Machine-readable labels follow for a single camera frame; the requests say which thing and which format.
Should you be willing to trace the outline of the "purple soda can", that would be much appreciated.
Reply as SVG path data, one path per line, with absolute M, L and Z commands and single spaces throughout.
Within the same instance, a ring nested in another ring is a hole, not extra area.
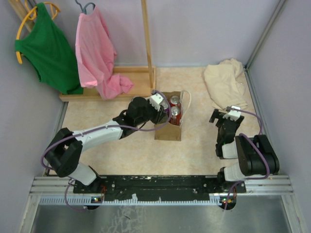
M 163 100 L 161 102 L 161 106 L 163 106 L 163 111 L 166 112 L 167 114 L 169 114 L 169 105 L 167 104 L 166 100 Z

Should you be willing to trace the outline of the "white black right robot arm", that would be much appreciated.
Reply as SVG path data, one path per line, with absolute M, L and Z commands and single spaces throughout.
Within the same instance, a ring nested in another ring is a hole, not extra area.
M 217 174 L 217 186 L 223 192 L 228 192 L 234 187 L 234 182 L 249 179 L 266 179 L 269 175 L 279 173 L 278 157 L 268 140 L 262 133 L 248 137 L 243 133 L 236 134 L 244 116 L 241 113 L 255 116 L 260 123 L 262 120 L 256 114 L 242 110 L 240 107 L 227 107 L 226 113 L 214 109 L 210 123 L 217 120 L 218 129 L 215 152 L 223 160 L 237 159 L 237 163 L 223 167 Z

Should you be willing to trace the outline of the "brown canvas bag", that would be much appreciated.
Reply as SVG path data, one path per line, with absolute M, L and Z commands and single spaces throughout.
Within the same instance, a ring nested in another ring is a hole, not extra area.
M 154 125 L 155 130 L 155 140 L 165 140 L 165 141 L 181 141 L 182 140 L 182 123 L 185 119 L 187 111 L 191 105 L 191 93 L 187 90 L 173 91 L 173 92 L 163 92 L 163 95 L 171 103 L 172 96 L 178 96 L 180 100 L 179 109 L 180 120 L 177 125 L 167 123 L 166 120 L 162 120 L 161 123 Z

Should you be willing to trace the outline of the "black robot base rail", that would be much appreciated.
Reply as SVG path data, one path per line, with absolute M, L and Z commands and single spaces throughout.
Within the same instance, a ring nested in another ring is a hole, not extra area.
M 90 185 L 76 181 L 73 192 L 104 195 L 105 201 L 130 200 L 133 195 L 139 201 L 202 201 L 227 193 L 233 184 L 216 175 L 107 175 Z

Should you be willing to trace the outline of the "silver top purple can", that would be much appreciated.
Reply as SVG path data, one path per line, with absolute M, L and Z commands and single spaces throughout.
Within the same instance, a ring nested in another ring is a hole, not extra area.
M 139 99 L 139 97 L 133 97 L 131 102 L 136 102 L 136 101 L 138 101 L 138 99 Z

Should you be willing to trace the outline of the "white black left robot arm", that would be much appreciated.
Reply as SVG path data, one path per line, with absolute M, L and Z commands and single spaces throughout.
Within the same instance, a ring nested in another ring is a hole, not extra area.
M 69 177 L 82 183 L 88 191 L 94 193 L 101 187 L 99 175 L 89 166 L 80 162 L 83 152 L 97 145 L 126 138 L 148 121 L 159 124 L 168 122 L 169 114 L 163 103 L 167 98 L 155 93 L 148 98 L 135 97 L 126 110 L 111 121 L 86 130 L 70 131 L 62 128 L 43 152 L 41 164 L 56 172 L 57 176 Z

